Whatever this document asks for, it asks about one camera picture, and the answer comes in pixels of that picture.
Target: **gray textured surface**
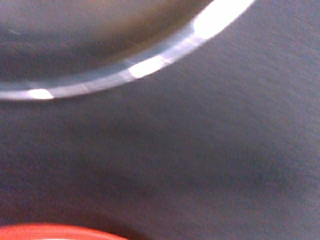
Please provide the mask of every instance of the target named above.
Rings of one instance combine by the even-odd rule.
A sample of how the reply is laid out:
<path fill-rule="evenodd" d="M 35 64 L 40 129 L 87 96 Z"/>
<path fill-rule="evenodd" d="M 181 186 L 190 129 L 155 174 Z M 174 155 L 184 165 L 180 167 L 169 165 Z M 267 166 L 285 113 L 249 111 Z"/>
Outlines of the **gray textured surface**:
<path fill-rule="evenodd" d="M 319 239 L 320 4 L 283 2 L 134 83 L 2 103 L 0 224 Z"/>

